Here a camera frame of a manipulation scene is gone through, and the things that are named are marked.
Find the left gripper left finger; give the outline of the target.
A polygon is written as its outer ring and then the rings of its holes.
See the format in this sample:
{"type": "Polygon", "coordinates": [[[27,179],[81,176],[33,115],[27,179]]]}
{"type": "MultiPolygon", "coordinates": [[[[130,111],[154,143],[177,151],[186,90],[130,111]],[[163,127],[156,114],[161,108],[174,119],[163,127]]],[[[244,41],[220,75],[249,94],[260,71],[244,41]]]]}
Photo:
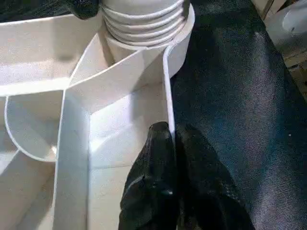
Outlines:
{"type": "Polygon", "coordinates": [[[150,126],[130,169],[120,201],[120,230],[175,230],[177,160],[167,122],[150,126]]]}

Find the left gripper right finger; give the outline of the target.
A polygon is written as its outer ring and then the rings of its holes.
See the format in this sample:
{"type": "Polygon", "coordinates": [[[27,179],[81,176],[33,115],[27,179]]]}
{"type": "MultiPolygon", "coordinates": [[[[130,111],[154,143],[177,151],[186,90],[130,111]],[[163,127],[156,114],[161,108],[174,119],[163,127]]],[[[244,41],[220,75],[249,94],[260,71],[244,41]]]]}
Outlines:
{"type": "Polygon", "coordinates": [[[176,151],[185,208],[200,229],[254,229],[230,172],[207,138],[192,125],[177,126],[176,151]]]}

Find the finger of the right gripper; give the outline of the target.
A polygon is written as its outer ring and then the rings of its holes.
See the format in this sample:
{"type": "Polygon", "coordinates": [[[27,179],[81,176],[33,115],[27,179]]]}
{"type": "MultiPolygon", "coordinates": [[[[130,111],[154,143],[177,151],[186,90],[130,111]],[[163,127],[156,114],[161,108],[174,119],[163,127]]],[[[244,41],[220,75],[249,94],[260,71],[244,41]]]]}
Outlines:
{"type": "Polygon", "coordinates": [[[79,19],[87,20],[99,12],[99,0],[70,0],[69,9],[79,19]]]}

